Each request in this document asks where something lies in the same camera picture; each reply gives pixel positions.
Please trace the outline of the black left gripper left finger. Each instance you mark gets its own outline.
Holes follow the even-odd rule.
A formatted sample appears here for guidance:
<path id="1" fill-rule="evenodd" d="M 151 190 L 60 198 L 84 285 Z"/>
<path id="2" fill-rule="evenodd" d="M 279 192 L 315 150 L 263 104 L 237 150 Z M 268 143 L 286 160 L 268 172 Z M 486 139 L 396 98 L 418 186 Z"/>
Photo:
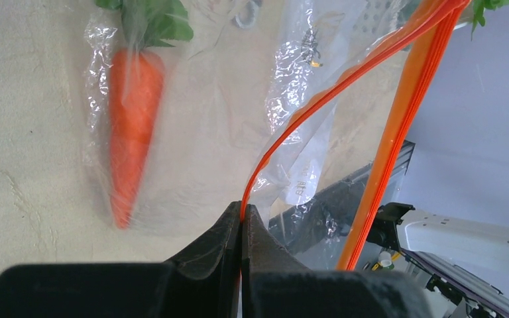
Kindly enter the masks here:
<path id="1" fill-rule="evenodd" d="M 0 317 L 236 317 L 241 203 L 163 262 L 21 264 L 0 274 Z"/>

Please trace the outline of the orange toy carrot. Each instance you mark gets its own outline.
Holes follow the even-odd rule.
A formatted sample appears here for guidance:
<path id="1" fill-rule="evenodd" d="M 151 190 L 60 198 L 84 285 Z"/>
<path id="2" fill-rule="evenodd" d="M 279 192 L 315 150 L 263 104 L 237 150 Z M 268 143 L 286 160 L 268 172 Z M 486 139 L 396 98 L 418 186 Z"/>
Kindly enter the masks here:
<path id="1" fill-rule="evenodd" d="M 95 1 L 117 11 L 126 45 L 116 51 L 108 81 L 111 125 L 109 196 L 116 226 L 126 229 L 138 190 L 164 93 L 165 65 L 153 48 L 172 48 L 194 37 L 181 1 Z"/>

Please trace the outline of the clear zip top bag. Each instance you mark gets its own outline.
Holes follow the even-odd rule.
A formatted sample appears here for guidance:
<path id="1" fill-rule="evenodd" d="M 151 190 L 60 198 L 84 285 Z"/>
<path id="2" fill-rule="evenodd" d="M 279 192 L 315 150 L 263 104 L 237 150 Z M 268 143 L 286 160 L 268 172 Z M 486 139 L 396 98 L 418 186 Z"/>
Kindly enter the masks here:
<path id="1" fill-rule="evenodd" d="M 108 81 L 126 45 L 117 11 L 80 1 L 83 161 L 95 207 L 116 231 L 104 261 L 164 260 L 232 202 L 304 264 L 334 269 L 396 177 L 396 153 L 468 1 L 423 1 L 364 55 L 351 33 L 366 1 L 263 1 L 233 26 L 232 1 L 181 1 L 194 37 L 153 48 L 164 93 L 131 223 L 109 196 Z"/>

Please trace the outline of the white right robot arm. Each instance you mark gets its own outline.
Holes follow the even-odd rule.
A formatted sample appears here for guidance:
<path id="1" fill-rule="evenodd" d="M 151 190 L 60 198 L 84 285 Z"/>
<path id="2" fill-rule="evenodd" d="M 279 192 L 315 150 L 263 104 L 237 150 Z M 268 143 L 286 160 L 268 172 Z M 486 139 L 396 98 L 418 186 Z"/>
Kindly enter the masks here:
<path id="1" fill-rule="evenodd" d="M 509 298 L 458 265 L 509 274 L 509 227 L 391 202 L 379 208 L 367 242 L 402 257 L 405 273 L 431 302 L 433 317 L 509 317 Z"/>

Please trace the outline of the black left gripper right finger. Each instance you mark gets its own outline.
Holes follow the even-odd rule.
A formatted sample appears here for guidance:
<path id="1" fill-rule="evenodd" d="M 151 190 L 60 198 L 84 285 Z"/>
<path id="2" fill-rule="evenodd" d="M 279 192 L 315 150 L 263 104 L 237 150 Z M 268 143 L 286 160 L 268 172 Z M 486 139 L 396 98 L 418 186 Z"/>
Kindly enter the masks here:
<path id="1" fill-rule="evenodd" d="M 242 220 L 243 317 L 431 317 L 400 272 L 311 270 L 267 230 L 256 207 Z"/>

